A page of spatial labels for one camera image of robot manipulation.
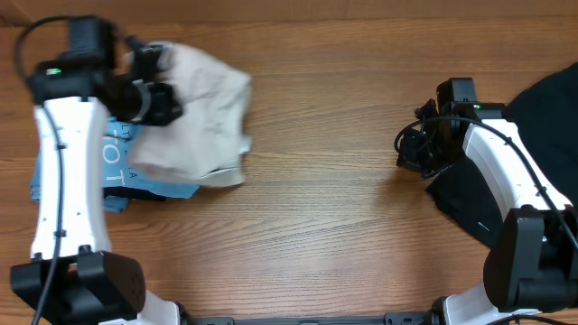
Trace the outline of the beige khaki shorts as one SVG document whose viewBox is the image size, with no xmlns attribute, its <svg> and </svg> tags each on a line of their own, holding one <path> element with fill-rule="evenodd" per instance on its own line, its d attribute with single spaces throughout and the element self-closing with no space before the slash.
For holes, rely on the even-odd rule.
<svg viewBox="0 0 578 325">
<path fill-rule="evenodd" d="M 245 181 L 244 133 L 252 78 L 207 52 L 162 42 L 161 78 L 173 86 L 183 114 L 167 126 L 146 126 L 137 136 L 129 163 L 171 183 L 223 188 Z"/>
</svg>

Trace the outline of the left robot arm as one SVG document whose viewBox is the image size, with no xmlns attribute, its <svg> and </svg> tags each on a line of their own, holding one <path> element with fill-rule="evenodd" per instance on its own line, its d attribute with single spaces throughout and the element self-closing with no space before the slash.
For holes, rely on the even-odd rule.
<svg viewBox="0 0 578 325">
<path fill-rule="evenodd" d="M 165 49 L 95 15 L 67 24 L 67 50 L 33 73 L 23 38 L 14 44 L 14 67 L 35 104 L 42 171 L 31 260 L 11 268 L 12 291 L 51 324 L 184 324 L 186 310 L 150 292 L 141 265 L 113 252 L 103 209 L 108 119 L 166 126 L 182 115 L 158 78 Z"/>
</svg>

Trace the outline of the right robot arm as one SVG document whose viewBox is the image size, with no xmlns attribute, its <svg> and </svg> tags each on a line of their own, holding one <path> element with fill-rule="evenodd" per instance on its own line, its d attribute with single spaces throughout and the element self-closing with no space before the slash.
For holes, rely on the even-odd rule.
<svg viewBox="0 0 578 325">
<path fill-rule="evenodd" d="M 546 321 L 577 306 L 577 211 L 545 177 L 501 103 L 480 102 L 470 78 L 450 78 L 394 141 L 397 166 L 439 175 L 466 157 L 496 201 L 502 230 L 481 283 L 442 297 L 416 324 Z"/>
</svg>

